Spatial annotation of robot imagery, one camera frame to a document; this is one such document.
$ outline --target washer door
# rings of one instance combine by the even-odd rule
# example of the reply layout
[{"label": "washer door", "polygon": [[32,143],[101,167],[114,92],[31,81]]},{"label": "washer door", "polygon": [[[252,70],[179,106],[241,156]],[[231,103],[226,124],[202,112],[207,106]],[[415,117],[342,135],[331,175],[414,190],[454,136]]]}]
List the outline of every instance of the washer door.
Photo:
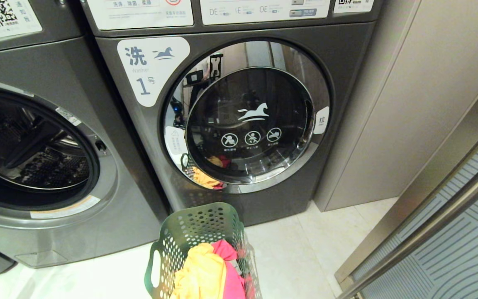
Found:
[{"label": "washer door", "polygon": [[329,106],[319,67],[298,49],[241,42],[201,60],[176,86],[165,112],[173,162],[197,184],[258,191],[297,172],[325,131]]},{"label": "washer door", "polygon": [[95,186],[95,151],[58,111],[0,90],[0,207],[64,208]]}]

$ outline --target green plastic basket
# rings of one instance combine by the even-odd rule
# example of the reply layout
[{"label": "green plastic basket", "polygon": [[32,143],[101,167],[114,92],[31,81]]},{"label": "green plastic basket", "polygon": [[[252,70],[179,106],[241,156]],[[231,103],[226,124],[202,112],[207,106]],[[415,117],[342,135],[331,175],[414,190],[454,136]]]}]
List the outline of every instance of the green plastic basket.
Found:
[{"label": "green plastic basket", "polygon": [[237,263],[245,279],[246,299],[260,299],[261,292],[244,225],[227,203],[211,203],[171,214],[161,225],[160,238],[150,248],[145,288],[153,299],[168,299],[175,272],[182,269],[188,251],[199,243],[226,240],[237,250]]}]

